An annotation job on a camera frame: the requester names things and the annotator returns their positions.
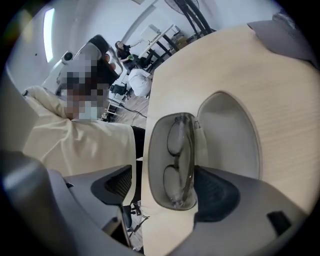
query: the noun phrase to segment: floor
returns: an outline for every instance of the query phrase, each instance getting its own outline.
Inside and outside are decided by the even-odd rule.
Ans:
[[[140,207],[140,210],[142,210],[141,209],[141,201],[138,202],[138,205]],[[145,219],[144,216],[142,216],[142,215],[137,216],[136,214],[131,214],[131,218],[132,218],[132,225],[131,225],[132,229],[135,229],[135,227],[137,225],[139,225]],[[140,226],[140,228],[134,233],[132,233],[131,231],[128,231],[127,234],[128,234],[128,236],[131,235],[131,237],[129,239],[130,239],[132,249],[134,251],[139,251],[143,247],[142,227]]]
[[[124,106],[130,110],[138,111],[144,116],[147,116],[149,100],[144,97],[135,96],[135,94],[132,92],[131,97],[125,101]],[[145,117],[137,113],[130,112],[124,108],[118,108],[116,113],[117,116],[114,118],[115,123],[146,129],[147,119]]]

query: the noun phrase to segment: eyeglass temple arm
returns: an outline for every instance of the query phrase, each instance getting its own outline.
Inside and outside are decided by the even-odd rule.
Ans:
[[[183,202],[187,200],[191,181],[193,179],[194,170],[195,170],[195,133],[194,133],[194,123],[192,122],[192,120],[189,122],[189,133],[187,133],[186,136],[190,144],[190,163],[189,163],[188,175],[186,177],[186,182],[184,187],[185,189],[182,195]]]

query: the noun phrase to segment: face mask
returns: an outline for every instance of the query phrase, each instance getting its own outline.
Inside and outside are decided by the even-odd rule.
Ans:
[[[79,119],[98,119],[98,108],[92,106],[91,101],[85,101],[84,107],[80,108]]]

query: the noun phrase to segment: woman with dark hair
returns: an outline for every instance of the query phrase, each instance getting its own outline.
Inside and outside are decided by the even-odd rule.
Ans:
[[[117,49],[116,55],[120,59],[120,62],[123,63],[124,67],[128,70],[131,71],[138,62],[138,56],[137,55],[132,55],[130,53],[130,48],[134,47],[138,44],[140,44],[142,41],[140,40],[139,42],[131,45],[125,45],[121,41],[117,41],[115,43],[115,48]]]

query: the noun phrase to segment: ceiling light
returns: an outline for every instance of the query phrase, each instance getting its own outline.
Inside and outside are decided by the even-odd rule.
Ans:
[[[46,61],[49,62],[53,58],[52,53],[52,38],[51,38],[51,30],[52,30],[52,21],[54,19],[55,9],[52,8],[47,10],[44,14],[43,21],[43,40],[44,40],[44,50]]]

